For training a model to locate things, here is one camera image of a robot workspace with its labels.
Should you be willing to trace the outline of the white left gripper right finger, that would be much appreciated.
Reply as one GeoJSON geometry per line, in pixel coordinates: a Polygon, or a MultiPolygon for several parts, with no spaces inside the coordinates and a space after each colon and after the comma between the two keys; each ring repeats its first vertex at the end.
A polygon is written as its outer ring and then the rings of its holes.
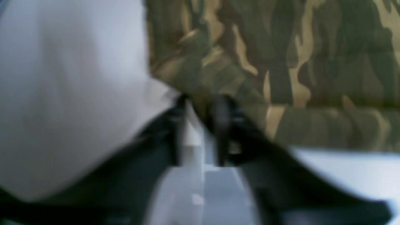
{"type": "Polygon", "coordinates": [[[227,95],[212,99],[216,164],[241,171],[262,225],[386,225],[386,201],[349,194],[269,140],[227,95]]]}

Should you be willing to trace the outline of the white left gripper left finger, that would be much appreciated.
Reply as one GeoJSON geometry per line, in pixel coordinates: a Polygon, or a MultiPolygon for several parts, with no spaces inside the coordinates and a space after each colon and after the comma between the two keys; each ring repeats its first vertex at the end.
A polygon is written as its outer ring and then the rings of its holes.
{"type": "Polygon", "coordinates": [[[68,203],[1,203],[2,225],[141,225],[161,177],[182,164],[187,97],[151,121],[132,142],[68,188],[68,203]]]}

